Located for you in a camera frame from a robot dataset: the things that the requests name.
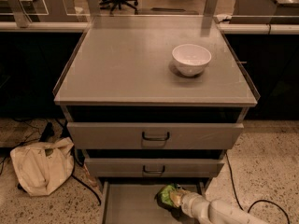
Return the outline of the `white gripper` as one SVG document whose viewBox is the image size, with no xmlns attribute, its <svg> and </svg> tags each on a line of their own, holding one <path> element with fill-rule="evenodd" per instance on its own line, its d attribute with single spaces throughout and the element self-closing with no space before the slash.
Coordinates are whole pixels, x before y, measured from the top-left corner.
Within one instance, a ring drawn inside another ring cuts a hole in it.
<svg viewBox="0 0 299 224">
<path fill-rule="evenodd" d="M 208 209 L 210 201 L 202 195 L 189 192 L 185 189 L 177 189 L 169 192 L 169 197 L 175 207 L 180 207 L 184 214 L 197 220 L 209 220 Z"/>
</svg>

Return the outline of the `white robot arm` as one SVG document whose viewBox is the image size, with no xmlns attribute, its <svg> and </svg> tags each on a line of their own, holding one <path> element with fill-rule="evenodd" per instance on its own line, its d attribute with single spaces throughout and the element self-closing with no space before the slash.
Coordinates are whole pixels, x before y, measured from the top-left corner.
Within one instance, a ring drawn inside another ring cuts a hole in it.
<svg viewBox="0 0 299 224">
<path fill-rule="evenodd" d="M 222 200 L 208 201 L 202 195 L 179 189 L 170 192 L 175 207 L 200 224 L 268 224 Z"/>
</svg>

